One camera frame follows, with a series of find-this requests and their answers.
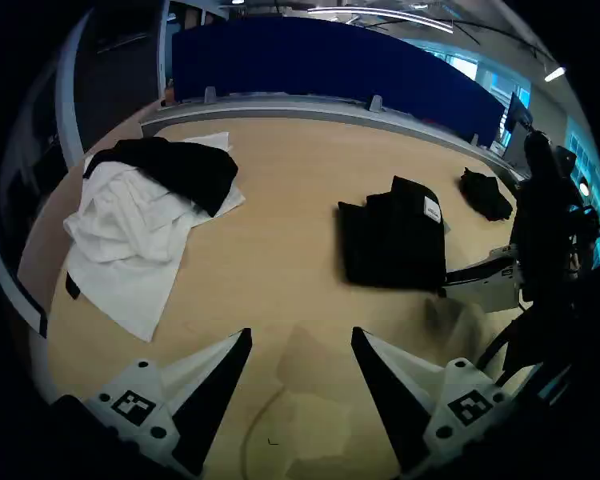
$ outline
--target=folded black shirt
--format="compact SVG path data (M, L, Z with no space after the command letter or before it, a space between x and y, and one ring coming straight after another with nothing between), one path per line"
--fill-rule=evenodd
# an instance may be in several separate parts
M346 279L364 286L437 291L445 281L442 212L423 185L394 177L366 206L338 204Z
M89 178L103 162L137 167L212 217L220 210L238 173L238 166L224 150L199 143L169 142L160 137L120 140L114 148L98 152L83 177Z
M495 177L487 177L465 168L459 186L466 202L487 220L504 220L511 216L514 209L500 193Z

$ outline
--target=white label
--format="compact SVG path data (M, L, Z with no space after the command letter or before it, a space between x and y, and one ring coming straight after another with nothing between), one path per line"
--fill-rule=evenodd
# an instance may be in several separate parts
M442 213L440 213L440 205L431 200L429 197L425 197L425 215L432 218L436 222L440 223L442 220Z

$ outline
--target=desk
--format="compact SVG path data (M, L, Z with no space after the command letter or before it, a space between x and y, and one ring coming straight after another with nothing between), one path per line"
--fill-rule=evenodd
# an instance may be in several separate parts
M234 118L159 135L221 131L230 132L246 202L190 232L153 341L128 334L83 295L72 300L63 271L49 317L53 379L85 398L135 358L165 365L249 326L254 346L207 457L208 480L391 478L398 464L351 352L351 328L444 364L475 360L518 312L484 315L430 294L345 284L334 208L388 191L394 175L428 186L451 228L452 270L508 243L513 216L488 222L455 184L465 167L492 173L432 143L334 122Z

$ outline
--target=white towel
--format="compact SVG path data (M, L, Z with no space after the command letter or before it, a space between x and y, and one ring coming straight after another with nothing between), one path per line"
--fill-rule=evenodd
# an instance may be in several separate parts
M229 150L229 133L188 138ZM85 169L92 157L85 161ZM245 198L231 186L216 217ZM67 271L80 291L117 324L146 342L173 287L189 230L211 220L134 167L104 162L82 183L80 207L65 222L74 239Z

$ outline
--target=blue divider screen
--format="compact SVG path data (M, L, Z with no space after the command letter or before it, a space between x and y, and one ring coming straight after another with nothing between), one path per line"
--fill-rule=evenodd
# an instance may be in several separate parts
M311 18L247 18L173 38L176 100L285 92L382 104L490 146L504 107L451 65L389 35Z

